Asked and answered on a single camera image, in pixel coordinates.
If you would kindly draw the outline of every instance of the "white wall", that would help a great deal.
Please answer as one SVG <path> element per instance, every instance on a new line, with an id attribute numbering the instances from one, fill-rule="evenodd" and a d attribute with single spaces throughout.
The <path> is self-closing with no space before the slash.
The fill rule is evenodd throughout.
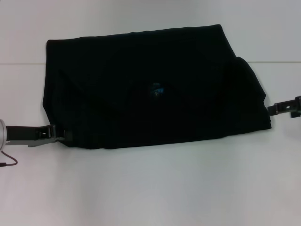
<path id="1" fill-rule="evenodd" d="M 0 118 L 48 124 L 45 43 L 222 24 L 248 62 L 301 61 L 298 1 L 1 0 Z M 267 104 L 301 95 L 301 64 L 251 63 Z M 301 119 L 218 140 L 118 150 L 7 146 L 1 225 L 283 226 L 301 222 Z M 9 161 L 0 155 L 0 162 Z"/>

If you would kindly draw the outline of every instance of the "black clamp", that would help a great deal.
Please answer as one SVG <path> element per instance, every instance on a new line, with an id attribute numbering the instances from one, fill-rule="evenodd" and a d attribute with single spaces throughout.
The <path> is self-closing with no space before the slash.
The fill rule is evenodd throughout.
<path id="1" fill-rule="evenodd" d="M 300 117 L 301 97 L 296 97 L 295 100 L 276 103 L 273 106 L 268 107 L 268 112 L 270 116 L 290 112 L 292 118 Z"/>
<path id="2" fill-rule="evenodd" d="M 36 147 L 57 141 L 70 140 L 71 136 L 56 125 L 42 127 L 6 126 L 6 145 L 28 145 Z"/>

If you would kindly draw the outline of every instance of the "silver metal cylinder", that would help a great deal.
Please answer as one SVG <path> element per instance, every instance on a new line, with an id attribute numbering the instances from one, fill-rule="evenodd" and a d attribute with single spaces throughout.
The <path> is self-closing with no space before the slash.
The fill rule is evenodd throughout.
<path id="1" fill-rule="evenodd" d="M 3 120 L 0 119 L 0 151 L 4 149 L 6 144 L 7 131 Z"/>

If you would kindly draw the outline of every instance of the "black cloth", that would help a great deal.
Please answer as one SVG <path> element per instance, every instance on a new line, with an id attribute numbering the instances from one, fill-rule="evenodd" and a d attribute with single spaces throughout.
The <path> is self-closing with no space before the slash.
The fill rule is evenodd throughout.
<path id="1" fill-rule="evenodd" d="M 220 25 L 47 42 L 43 106 L 68 146 L 122 148 L 270 129 Z"/>

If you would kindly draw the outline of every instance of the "black fabric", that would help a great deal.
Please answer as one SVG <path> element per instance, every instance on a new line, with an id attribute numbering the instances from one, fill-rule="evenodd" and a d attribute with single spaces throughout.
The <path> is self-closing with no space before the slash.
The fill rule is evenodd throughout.
<path id="1" fill-rule="evenodd" d="M 68 146 L 121 148 L 270 129 L 220 25 L 49 40 L 43 105 Z"/>

